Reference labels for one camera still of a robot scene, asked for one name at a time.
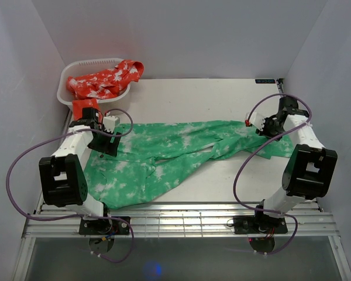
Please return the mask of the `orange tie-dye trousers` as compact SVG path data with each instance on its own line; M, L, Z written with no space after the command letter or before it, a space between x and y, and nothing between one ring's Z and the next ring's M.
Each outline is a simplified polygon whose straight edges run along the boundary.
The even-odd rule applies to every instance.
M115 98L128 84L138 82L144 73L144 65L140 61L125 59L115 66L113 69L102 71L104 76L102 82L97 82L98 88L108 89L111 98ZM96 98L86 100L74 100L73 109L75 104L87 104L93 101L99 108Z

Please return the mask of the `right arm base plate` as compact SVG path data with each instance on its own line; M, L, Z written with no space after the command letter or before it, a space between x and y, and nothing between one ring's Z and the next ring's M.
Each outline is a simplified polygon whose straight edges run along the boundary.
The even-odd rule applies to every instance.
M284 218L272 218L267 215L236 215L227 222L235 234L287 234L288 228Z

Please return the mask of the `white plastic basket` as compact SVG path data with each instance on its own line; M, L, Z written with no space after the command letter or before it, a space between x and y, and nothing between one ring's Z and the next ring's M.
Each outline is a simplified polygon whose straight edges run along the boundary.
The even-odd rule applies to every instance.
M130 84L127 85L115 98L111 98L109 90L98 88L97 82L102 82L102 71L113 69L122 59L107 58L82 60L69 64L61 73L57 90L57 99L62 104L73 109L74 100L96 98L101 112L109 109L123 109L130 107Z

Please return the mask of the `dark table label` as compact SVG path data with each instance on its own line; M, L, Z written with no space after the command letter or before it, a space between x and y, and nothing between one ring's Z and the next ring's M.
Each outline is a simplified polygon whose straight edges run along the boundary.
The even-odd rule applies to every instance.
M255 79L256 84L276 84L275 79Z

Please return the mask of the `aluminium rail frame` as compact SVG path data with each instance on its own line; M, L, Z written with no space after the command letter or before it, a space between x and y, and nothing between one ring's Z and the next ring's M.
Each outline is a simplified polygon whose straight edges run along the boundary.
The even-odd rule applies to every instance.
M234 203L153 203L111 211L111 215L131 218L135 238L231 238L234 231L228 224L233 216L252 213ZM71 215L71 211L40 203L35 214L40 218L57 217L58 221L25 224L13 280L25 279L38 238L80 238L79 219L63 218ZM351 270L332 213L321 211L316 201L306 201L289 214L297 218L298 225L287 217L288 235L297 228L297 237L328 238L342 280L351 280Z

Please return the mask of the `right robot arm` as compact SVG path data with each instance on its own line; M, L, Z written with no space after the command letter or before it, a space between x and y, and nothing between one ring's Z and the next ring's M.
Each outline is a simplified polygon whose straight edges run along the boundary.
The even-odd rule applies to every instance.
M277 141L288 135L294 147L281 187L258 205L252 218L253 227L259 232L280 224L297 204L324 197L329 190L338 155L319 141L310 123L310 108L300 108L299 104L294 96L282 95L276 114L265 117L252 110L246 115L246 124L253 125L258 135Z

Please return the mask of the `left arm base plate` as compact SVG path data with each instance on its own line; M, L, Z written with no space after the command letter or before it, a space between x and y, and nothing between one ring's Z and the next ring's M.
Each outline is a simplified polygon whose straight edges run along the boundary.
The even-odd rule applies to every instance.
M80 235L128 235L130 217L119 217L124 220L84 220L81 219L78 233Z

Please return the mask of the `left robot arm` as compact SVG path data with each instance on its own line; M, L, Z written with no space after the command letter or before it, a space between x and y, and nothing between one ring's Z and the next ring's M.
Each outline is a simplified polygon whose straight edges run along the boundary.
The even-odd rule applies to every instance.
M111 135L119 123L117 116L84 108L82 117L70 123L60 147L39 161L44 202L85 217L94 215L92 227L100 234L111 230L112 219L104 214L104 204L89 195L81 161L89 150L116 156L120 139Z

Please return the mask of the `green tie-dye trousers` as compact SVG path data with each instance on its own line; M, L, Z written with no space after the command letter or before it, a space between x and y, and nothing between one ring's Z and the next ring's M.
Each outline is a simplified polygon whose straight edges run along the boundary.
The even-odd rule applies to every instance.
M121 124L131 128L115 156L92 151L84 169L89 194L111 209L149 203L208 162L253 152L266 138L240 121Z

